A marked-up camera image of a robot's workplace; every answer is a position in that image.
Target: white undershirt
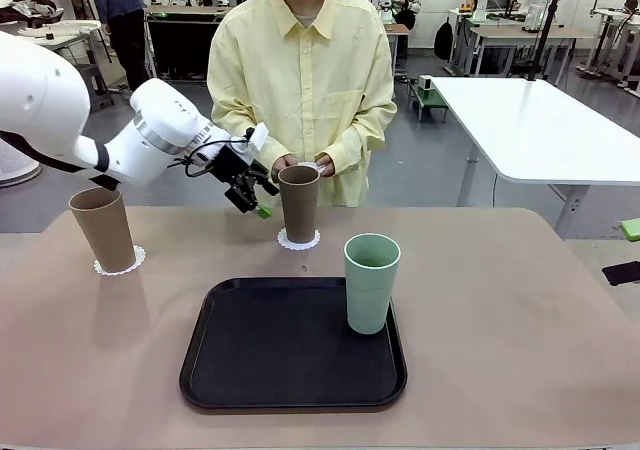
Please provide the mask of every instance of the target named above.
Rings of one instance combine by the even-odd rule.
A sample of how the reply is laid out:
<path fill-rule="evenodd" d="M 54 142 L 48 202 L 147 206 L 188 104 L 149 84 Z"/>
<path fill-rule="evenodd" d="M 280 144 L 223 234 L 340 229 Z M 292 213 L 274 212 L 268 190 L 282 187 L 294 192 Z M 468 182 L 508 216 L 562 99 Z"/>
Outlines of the white undershirt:
<path fill-rule="evenodd" d="M 298 21 L 300 22 L 300 24 L 304 28 L 309 28 L 311 26 L 311 24 L 313 22 L 315 22 L 316 18 L 318 17 L 318 14 L 316 13 L 315 15 L 309 15 L 309 16 L 305 17 L 305 16 L 302 16 L 302 15 L 296 15 L 294 13 L 293 16 L 298 19 Z"/>

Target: yellow shirt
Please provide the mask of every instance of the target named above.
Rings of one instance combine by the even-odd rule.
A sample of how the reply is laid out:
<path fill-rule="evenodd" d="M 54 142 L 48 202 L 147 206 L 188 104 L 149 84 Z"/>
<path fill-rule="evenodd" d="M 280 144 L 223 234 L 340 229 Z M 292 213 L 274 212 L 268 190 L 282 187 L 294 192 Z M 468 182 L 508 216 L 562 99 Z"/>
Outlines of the yellow shirt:
<path fill-rule="evenodd" d="M 235 135 L 264 122 L 259 161 L 312 162 L 328 154 L 320 205 L 357 206 L 367 194 L 370 151 L 384 148 L 396 113 L 389 43 L 367 0 L 325 0 L 304 28 L 284 0 L 234 8 L 211 45 L 207 83 L 213 121 Z"/>

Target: black backpack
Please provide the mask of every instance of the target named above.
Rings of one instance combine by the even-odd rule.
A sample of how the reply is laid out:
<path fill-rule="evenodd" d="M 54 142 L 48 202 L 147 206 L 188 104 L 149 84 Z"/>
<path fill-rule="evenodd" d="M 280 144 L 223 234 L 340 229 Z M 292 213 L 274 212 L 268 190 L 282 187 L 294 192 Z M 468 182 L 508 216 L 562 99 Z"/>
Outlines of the black backpack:
<path fill-rule="evenodd" d="M 436 33 L 436 40 L 433 44 L 433 51 L 436 57 L 441 60 L 449 60 L 451 45 L 453 45 L 453 28 L 451 28 L 447 17 L 447 21 L 442 24 L 438 33 Z"/>

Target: tray rim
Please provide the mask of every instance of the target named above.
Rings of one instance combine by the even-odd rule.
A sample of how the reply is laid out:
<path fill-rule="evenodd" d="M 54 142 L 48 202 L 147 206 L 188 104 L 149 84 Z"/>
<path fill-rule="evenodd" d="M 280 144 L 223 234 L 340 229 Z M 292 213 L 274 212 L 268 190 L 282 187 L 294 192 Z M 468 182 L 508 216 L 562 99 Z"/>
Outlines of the tray rim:
<path fill-rule="evenodd" d="M 393 391 L 384 399 L 375 401 L 375 402 L 364 402 L 364 403 L 333 403 L 330 405 L 321 405 L 321 404 L 280 404 L 280 405 L 272 405 L 272 404 L 227 404 L 227 405 L 211 405 L 206 402 L 200 401 L 195 397 L 193 392 L 191 391 L 191 376 L 193 374 L 193 370 L 195 369 L 195 364 L 198 360 L 198 355 L 200 353 L 201 348 L 201 340 L 202 335 L 207 329 L 208 315 L 213 305 L 211 302 L 215 299 L 216 296 L 223 295 L 224 293 L 238 288 L 239 283 L 247 282 L 247 281 L 268 281 L 270 283 L 276 284 L 278 282 L 283 281 L 295 281 L 300 284 L 302 281 L 312 282 L 313 285 L 324 284 L 325 286 L 329 283 L 339 282 L 340 285 L 346 286 L 346 278 L 345 277 L 234 277 L 224 280 L 217 285 L 215 285 L 211 290 L 209 290 L 202 301 L 202 305 L 200 307 L 200 311 L 198 312 L 198 318 L 196 320 L 193 333 L 191 335 L 191 339 L 189 341 L 189 346 L 187 347 L 187 353 L 185 355 L 182 367 L 180 369 L 179 375 L 179 386 L 180 391 L 183 397 L 186 399 L 188 403 L 191 405 L 203 409 L 203 410 L 265 410 L 265 409 L 307 409 L 307 410 L 345 410 L 345 409 L 380 409 L 385 408 L 392 403 L 394 403 L 404 392 L 407 381 L 409 378 L 409 374 L 407 371 L 407 363 L 404 357 L 404 350 L 402 348 L 402 340 L 400 339 L 400 333 L 398 331 L 398 326 L 395 318 L 395 309 L 393 305 L 393 300 L 389 305 L 389 311 L 387 313 L 387 321 L 385 324 L 385 328 L 387 331 L 387 336 L 391 346 L 391 352 L 393 355 L 394 366 L 396 367 L 396 375 L 397 382 L 393 388 Z"/>

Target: hand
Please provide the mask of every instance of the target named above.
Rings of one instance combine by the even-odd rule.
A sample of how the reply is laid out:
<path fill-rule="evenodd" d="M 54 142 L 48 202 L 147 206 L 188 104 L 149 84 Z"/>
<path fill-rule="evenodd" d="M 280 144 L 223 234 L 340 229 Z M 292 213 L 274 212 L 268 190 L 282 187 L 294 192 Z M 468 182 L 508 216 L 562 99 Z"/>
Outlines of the hand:
<path fill-rule="evenodd" d="M 316 160 L 316 165 L 319 167 L 325 167 L 325 169 L 320 174 L 321 177 L 329 178 L 333 177 L 336 174 L 336 166 L 333 164 L 333 160 L 327 154 L 320 157 Z"/>
<path fill-rule="evenodd" d="M 298 161 L 291 156 L 291 154 L 287 154 L 284 157 L 280 157 L 278 160 L 273 162 L 273 168 L 271 169 L 271 178 L 274 182 L 278 181 L 278 173 L 280 170 L 284 170 L 287 167 L 292 167 L 297 165 Z"/>

